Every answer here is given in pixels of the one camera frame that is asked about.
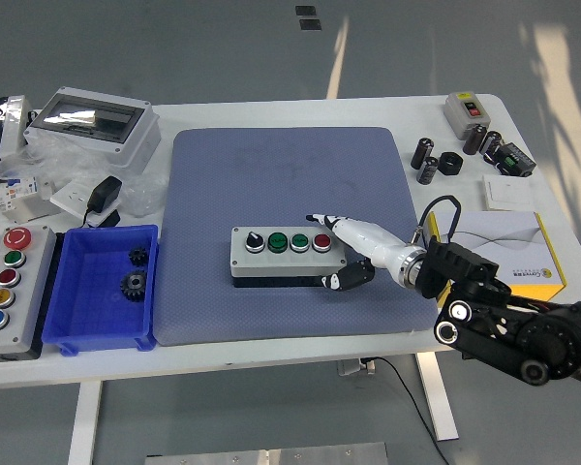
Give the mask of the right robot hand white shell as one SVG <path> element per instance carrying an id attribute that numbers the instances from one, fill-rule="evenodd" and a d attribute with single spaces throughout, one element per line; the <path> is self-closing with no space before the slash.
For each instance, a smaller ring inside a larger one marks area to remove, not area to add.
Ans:
<path id="1" fill-rule="evenodd" d="M 337 272 L 321 278 L 325 288 L 341 292 L 361 286 L 374 278 L 375 269 L 386 269 L 393 281 L 406 289 L 413 289 L 425 250 L 405 242 L 374 223 L 348 217 L 309 214 L 308 221 L 328 228 L 339 240 L 363 256 Z"/>

